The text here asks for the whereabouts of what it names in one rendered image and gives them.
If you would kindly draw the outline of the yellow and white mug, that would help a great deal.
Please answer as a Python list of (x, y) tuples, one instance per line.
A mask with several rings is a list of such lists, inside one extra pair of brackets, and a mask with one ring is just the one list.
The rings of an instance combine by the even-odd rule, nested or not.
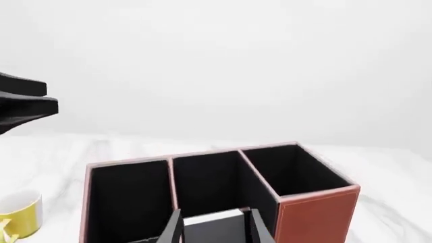
[(15, 243), (37, 232), (43, 224), (42, 194), (23, 190), (0, 197), (0, 243)]

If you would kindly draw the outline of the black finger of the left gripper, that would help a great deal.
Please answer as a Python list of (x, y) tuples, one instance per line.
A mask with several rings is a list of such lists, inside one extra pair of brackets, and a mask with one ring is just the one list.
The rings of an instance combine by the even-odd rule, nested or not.
[(0, 72), (0, 91), (15, 95), (45, 97), (47, 84), (38, 80), (21, 78)]
[(58, 113), (57, 99), (0, 91), (0, 135), (25, 123)]

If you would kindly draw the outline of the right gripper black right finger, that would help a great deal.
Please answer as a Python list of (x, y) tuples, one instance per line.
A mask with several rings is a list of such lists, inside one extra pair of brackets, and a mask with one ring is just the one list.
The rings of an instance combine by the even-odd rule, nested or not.
[(258, 209), (251, 209), (249, 212), (249, 243), (275, 243), (275, 240), (267, 230)]

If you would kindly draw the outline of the red-brown desk caddy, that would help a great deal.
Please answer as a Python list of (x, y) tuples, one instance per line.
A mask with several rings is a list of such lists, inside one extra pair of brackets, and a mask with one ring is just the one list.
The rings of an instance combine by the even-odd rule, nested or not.
[(360, 186), (296, 142), (87, 165), (79, 243), (157, 243), (171, 214), (258, 209), (275, 243), (344, 243)]

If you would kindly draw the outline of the dark book with white pages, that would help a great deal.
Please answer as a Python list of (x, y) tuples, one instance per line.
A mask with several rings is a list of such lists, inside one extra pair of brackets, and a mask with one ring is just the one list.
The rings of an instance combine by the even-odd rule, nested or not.
[(239, 209), (184, 218), (184, 243), (246, 243), (245, 214)]

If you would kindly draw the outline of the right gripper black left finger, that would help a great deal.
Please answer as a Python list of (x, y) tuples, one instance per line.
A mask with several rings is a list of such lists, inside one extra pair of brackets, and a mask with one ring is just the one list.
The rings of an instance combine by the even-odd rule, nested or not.
[(182, 217), (182, 210), (176, 209), (171, 214), (169, 222), (159, 236), (157, 243), (181, 243), (181, 241), (184, 241), (183, 234), (184, 220)]

